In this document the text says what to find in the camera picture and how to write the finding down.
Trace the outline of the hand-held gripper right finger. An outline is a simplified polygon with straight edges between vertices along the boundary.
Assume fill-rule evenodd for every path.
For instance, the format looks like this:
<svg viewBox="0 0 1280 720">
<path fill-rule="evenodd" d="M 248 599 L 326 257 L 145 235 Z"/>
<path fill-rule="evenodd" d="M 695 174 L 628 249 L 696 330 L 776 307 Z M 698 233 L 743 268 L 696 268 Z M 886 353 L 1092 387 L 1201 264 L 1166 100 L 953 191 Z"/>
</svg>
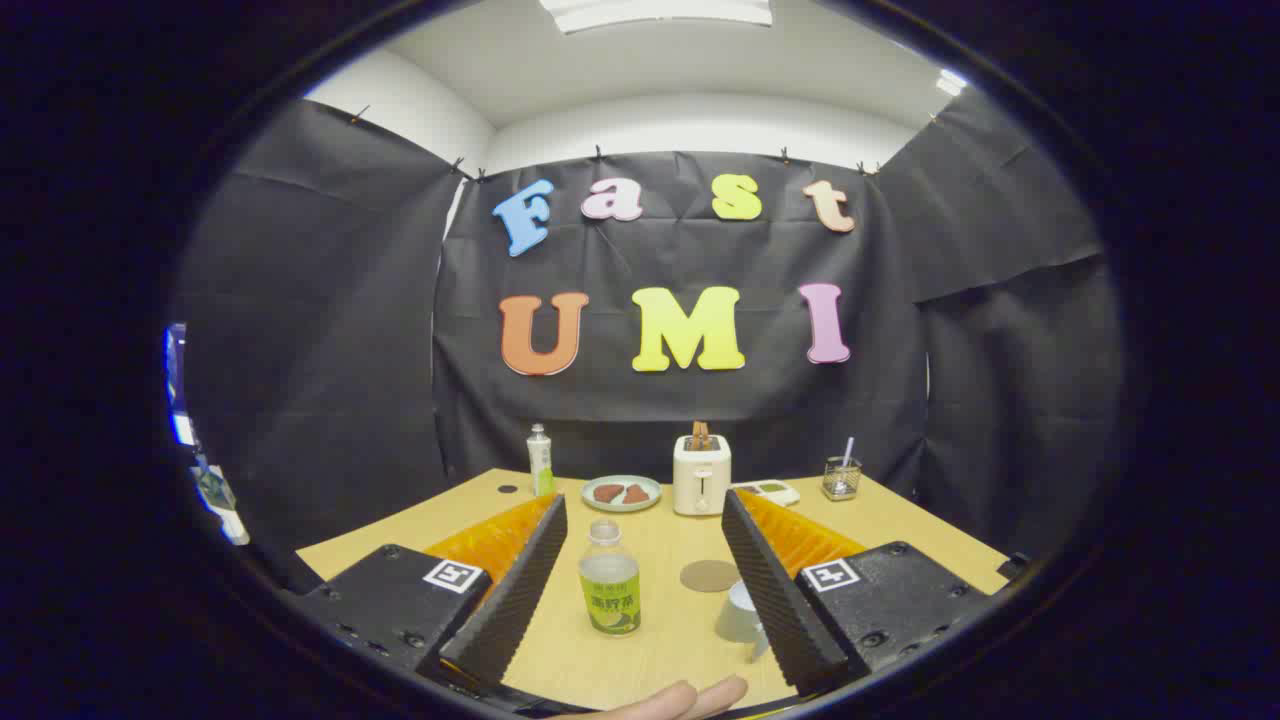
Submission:
<svg viewBox="0 0 1280 720">
<path fill-rule="evenodd" d="M 722 532 L 785 682 L 833 691 L 914 660 L 995 603 L 1011 559 L 886 488 L 795 507 L 727 493 Z"/>
</svg>

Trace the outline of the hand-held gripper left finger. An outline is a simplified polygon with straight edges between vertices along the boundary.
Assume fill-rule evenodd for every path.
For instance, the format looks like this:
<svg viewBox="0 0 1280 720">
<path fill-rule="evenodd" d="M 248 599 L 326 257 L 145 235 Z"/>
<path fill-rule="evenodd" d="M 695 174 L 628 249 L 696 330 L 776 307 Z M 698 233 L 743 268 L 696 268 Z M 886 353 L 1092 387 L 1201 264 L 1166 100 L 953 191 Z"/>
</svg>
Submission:
<svg viewBox="0 0 1280 720">
<path fill-rule="evenodd" d="M 357 653 L 471 693 L 500 687 L 568 530 L 547 495 L 415 551 L 384 544 L 297 597 Z"/>
</svg>

